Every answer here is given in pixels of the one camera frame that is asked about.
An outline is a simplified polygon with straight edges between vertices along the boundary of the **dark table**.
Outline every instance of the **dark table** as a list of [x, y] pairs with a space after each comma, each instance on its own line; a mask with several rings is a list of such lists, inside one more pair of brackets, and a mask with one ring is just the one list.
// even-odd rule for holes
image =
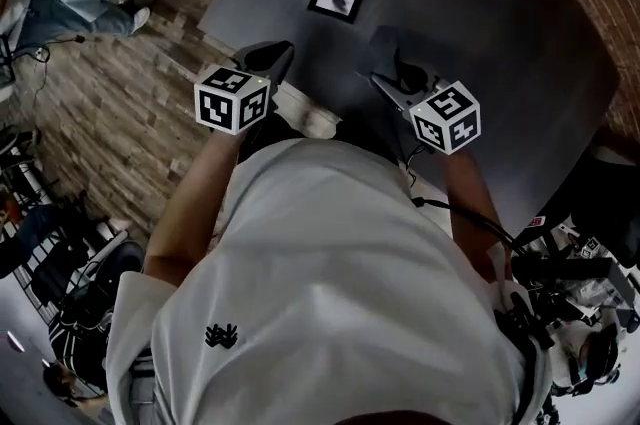
[[[481, 104], [470, 146], [507, 230], [517, 233], [578, 160], [616, 89], [616, 68], [576, 0], [364, 0], [353, 25], [307, 11], [309, 0], [213, 0], [200, 28], [237, 49], [288, 39], [287, 81], [340, 116], [363, 114], [399, 157], [409, 123], [354, 71], [378, 25], [411, 28], [416, 51]], [[412, 167], [442, 184], [435, 157]]]

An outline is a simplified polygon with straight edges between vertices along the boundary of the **black and white cube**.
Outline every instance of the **black and white cube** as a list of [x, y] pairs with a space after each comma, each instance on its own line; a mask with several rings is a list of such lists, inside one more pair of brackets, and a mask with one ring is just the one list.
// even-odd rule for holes
[[582, 246], [582, 250], [580, 251], [580, 256], [582, 258], [597, 258], [600, 254], [600, 242], [595, 237], [591, 237], [587, 240], [587, 243]]
[[450, 155], [480, 137], [480, 104], [455, 82], [410, 110], [416, 136]]
[[237, 135], [267, 115], [271, 81], [211, 66], [194, 86], [196, 121]]

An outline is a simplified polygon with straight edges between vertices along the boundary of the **light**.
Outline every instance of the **light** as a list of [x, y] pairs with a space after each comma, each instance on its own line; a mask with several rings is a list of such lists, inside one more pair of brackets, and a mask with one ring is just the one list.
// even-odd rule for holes
[[16, 338], [11, 331], [7, 331], [7, 336], [9, 337], [9, 342], [10, 342], [12, 347], [15, 347], [20, 352], [24, 352], [25, 351], [24, 347], [22, 346], [22, 344], [18, 341], [18, 338]]

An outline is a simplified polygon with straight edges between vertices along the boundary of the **wooden floor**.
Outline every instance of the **wooden floor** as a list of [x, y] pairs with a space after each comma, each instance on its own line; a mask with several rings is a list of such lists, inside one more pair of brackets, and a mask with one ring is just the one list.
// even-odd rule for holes
[[46, 68], [17, 64], [18, 93], [5, 108], [42, 131], [46, 179], [59, 179], [58, 194], [86, 189], [90, 211], [132, 221], [140, 240], [208, 134], [193, 118], [192, 79], [225, 60], [196, 28], [210, 1], [155, 0], [130, 38], [52, 46]]

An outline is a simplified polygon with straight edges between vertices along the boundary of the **white t-shirt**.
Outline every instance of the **white t-shirt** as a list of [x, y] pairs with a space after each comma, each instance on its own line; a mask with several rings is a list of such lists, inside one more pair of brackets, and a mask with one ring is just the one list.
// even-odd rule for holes
[[9, 49], [15, 50], [22, 31], [22, 24], [29, 11], [31, 0], [8, 0], [0, 16], [0, 35], [9, 35]]
[[[149, 345], [156, 413], [177, 424], [511, 421], [523, 358], [397, 167], [341, 142], [281, 142], [235, 170], [224, 214], [180, 288], [123, 276], [107, 352], [118, 423], [134, 421], [130, 367]], [[229, 325], [233, 346], [207, 342]]]

